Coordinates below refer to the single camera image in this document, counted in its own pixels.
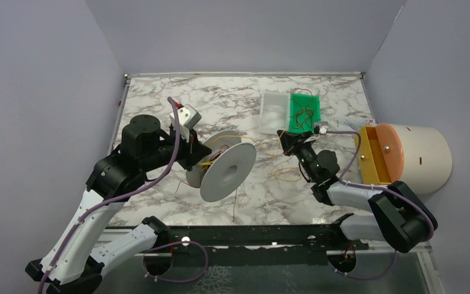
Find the white perforated filament spool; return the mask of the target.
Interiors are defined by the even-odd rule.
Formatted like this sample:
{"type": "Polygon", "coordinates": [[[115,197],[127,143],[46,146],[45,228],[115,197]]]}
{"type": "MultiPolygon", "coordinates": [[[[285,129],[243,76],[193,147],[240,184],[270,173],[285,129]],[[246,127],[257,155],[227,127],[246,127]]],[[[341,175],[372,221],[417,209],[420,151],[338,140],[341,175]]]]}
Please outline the white perforated filament spool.
{"type": "Polygon", "coordinates": [[[223,130],[209,137],[204,145],[212,154],[204,157],[190,171],[186,182],[200,190],[206,202],[220,201],[245,181],[256,160],[256,148],[243,142],[235,130],[223,130]]]}

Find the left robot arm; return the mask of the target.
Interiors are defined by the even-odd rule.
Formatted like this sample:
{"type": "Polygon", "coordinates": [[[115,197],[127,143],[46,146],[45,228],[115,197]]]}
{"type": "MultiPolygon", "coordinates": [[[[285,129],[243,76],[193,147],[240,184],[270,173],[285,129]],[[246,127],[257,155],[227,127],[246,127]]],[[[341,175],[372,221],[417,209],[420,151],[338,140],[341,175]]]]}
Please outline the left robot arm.
{"type": "Polygon", "coordinates": [[[133,255],[145,250],[172,251],[168,227],[154,216],[104,247],[95,244],[130,197],[159,182],[148,179],[148,172],[163,168],[167,175],[174,163],[190,170],[210,154],[194,129],[200,119],[199,114],[179,111],[171,115],[168,132],[152,115],[130,120],[120,144],[95,164],[78,209],[59,241],[44,258],[28,263],[26,273],[39,283],[39,293],[92,293],[108,272],[133,255]]]}

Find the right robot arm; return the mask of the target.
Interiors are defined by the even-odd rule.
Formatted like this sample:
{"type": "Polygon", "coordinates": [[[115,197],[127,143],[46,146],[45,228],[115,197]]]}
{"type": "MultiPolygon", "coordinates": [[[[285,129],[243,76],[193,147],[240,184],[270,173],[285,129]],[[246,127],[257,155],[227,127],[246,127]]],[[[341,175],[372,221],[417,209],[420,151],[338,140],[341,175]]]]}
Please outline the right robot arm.
{"type": "Polygon", "coordinates": [[[335,152],[314,151],[313,132],[295,134],[279,129],[277,135],[283,154],[297,157],[300,173],[311,183],[318,202],[369,212],[367,216],[351,214],[335,222],[346,239],[385,241],[401,253],[432,239],[438,222],[406,183],[375,186],[345,181],[335,152]]]}

